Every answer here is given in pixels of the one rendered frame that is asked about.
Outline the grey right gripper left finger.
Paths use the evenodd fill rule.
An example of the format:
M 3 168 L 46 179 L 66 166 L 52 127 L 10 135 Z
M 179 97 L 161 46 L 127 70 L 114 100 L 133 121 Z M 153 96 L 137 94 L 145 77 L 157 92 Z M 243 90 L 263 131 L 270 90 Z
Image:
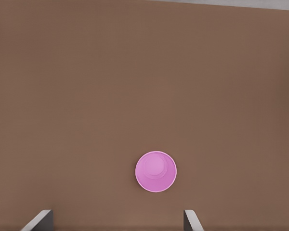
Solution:
M 53 231 L 53 211 L 40 211 L 20 231 Z

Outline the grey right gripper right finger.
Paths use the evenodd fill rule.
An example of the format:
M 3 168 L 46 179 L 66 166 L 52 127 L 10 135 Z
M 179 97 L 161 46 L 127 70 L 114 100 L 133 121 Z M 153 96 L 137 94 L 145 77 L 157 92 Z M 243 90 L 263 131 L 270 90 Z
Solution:
M 194 210 L 184 210 L 184 231 L 204 231 Z

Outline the pink bowl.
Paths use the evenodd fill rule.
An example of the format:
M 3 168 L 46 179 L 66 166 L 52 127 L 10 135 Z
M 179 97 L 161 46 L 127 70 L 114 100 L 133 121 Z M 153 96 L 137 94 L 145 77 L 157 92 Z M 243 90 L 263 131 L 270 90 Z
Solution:
M 170 188 L 177 177 L 174 159 L 162 151 L 151 151 L 142 155 L 135 166 L 135 178 L 146 191 L 159 193 Z

